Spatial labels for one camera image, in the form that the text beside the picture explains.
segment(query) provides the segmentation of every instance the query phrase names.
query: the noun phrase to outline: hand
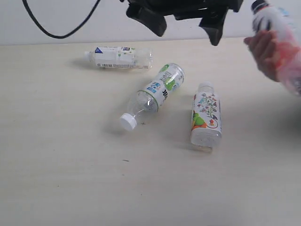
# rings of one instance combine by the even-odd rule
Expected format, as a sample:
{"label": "hand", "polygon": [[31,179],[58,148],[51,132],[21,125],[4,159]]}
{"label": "hand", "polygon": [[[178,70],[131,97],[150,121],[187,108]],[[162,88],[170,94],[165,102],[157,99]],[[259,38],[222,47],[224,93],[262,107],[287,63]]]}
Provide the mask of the hand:
{"label": "hand", "polygon": [[272,60],[276,53],[275,32],[259,31],[255,36],[245,38],[244,43],[249,46],[258,70],[273,81],[277,81],[277,71]]}

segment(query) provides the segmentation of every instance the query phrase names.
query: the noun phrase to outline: plastic bottle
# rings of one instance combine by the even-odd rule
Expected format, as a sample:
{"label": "plastic bottle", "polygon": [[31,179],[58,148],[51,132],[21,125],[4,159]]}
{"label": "plastic bottle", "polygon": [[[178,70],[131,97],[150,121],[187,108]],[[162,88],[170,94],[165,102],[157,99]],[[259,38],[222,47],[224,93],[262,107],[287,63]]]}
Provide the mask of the plastic bottle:
{"label": "plastic bottle", "polygon": [[277,69],[277,80],[290,92],[301,95],[301,48],[292,19],[283,8],[271,6],[265,0],[252,4],[253,30],[276,31],[277,46],[272,60]]}
{"label": "plastic bottle", "polygon": [[190,141],[204,152],[212,152],[222,139],[221,104],[210,82],[201,83],[193,98]]}
{"label": "plastic bottle", "polygon": [[85,52],[85,59],[97,67],[150,69],[152,52],[150,48],[97,47]]}
{"label": "plastic bottle", "polygon": [[120,118],[121,126],[132,131],[138,123],[142,124],[154,116],[169,95],[184,82],[184,71],[176,64],[166,64],[155,79],[136,92],[127,106],[127,113]]}

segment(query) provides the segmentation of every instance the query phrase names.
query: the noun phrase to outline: bottle cap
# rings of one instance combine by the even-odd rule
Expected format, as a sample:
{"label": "bottle cap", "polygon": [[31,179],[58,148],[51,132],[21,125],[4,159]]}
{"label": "bottle cap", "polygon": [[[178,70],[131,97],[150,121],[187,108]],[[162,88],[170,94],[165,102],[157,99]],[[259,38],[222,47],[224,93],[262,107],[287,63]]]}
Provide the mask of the bottle cap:
{"label": "bottle cap", "polygon": [[91,56],[90,52],[85,52],[85,60],[90,61],[90,56]]}
{"label": "bottle cap", "polygon": [[256,0],[255,2],[253,2],[251,9],[253,12],[257,11],[257,8],[259,6],[268,6],[269,4],[265,1],[265,0]]}
{"label": "bottle cap", "polygon": [[202,88],[204,86],[209,86],[209,87],[213,88],[213,84],[209,81],[206,81],[206,82],[203,82],[203,83],[199,84],[198,88]]}
{"label": "bottle cap", "polygon": [[136,119],[128,113],[123,114],[119,120],[121,126],[127,131],[133,131],[137,126]]}

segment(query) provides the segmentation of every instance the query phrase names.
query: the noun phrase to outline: white table surface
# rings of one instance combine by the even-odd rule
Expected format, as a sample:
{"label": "white table surface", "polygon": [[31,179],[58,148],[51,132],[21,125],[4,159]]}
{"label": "white table surface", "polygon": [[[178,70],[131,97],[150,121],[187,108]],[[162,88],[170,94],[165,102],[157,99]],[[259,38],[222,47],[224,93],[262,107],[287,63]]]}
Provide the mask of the white table surface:
{"label": "white table surface", "polygon": [[[1,226],[300,225],[301,100],[242,39],[113,45],[153,48],[154,67],[94,68],[81,57],[96,44],[0,47]],[[123,131],[128,98],[169,62],[182,87],[152,124]],[[212,154],[189,145],[203,81],[222,104]]]}

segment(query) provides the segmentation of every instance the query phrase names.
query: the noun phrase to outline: white wall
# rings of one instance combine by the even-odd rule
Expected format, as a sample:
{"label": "white wall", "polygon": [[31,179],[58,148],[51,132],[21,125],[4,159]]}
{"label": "white wall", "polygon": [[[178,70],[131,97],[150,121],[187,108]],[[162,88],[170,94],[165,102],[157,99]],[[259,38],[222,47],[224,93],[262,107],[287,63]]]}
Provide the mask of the white wall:
{"label": "white wall", "polygon": [[[28,0],[34,15],[40,23],[54,34],[66,34],[76,27],[88,14],[95,0]],[[229,11],[224,37],[251,35],[253,0],[245,0],[239,13]],[[301,24],[301,1],[270,0],[290,11],[297,26]],[[131,40],[174,40],[207,38],[198,27],[199,19],[175,21],[168,16],[167,31],[162,38],[154,35],[142,24],[127,18],[126,3],[119,0],[102,0],[90,21],[75,35],[65,40],[55,40],[43,34],[27,15],[21,0],[0,0],[0,45],[105,42]]]}

